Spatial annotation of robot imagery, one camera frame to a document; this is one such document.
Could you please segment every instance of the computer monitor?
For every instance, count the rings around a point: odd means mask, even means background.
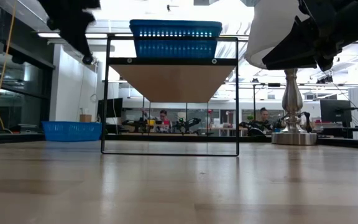
[[[349,124],[352,121],[350,107],[351,102],[347,100],[320,100],[321,121]]]
[[[98,115],[102,116],[103,100],[98,102]],[[106,118],[120,118],[122,111],[122,98],[107,100],[107,116]]]

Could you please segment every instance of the wooden floor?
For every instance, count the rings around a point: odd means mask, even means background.
[[[108,142],[203,151],[205,143]],[[208,144],[233,151],[234,144]],[[0,224],[358,224],[358,150],[241,144],[239,157],[102,156],[98,142],[0,145]]]

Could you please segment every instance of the silver metal base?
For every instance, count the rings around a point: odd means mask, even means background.
[[[294,146],[312,146],[317,141],[315,133],[273,133],[273,144],[286,144]]]

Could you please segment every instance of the wooden board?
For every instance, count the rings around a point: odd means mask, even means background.
[[[112,65],[150,102],[207,103],[234,66]]]

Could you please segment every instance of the blue basket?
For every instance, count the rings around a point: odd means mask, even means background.
[[[102,133],[101,123],[43,121],[47,141],[97,141]]]
[[[216,40],[139,40],[136,37],[219,37],[222,23],[131,20],[139,58],[214,58]]]

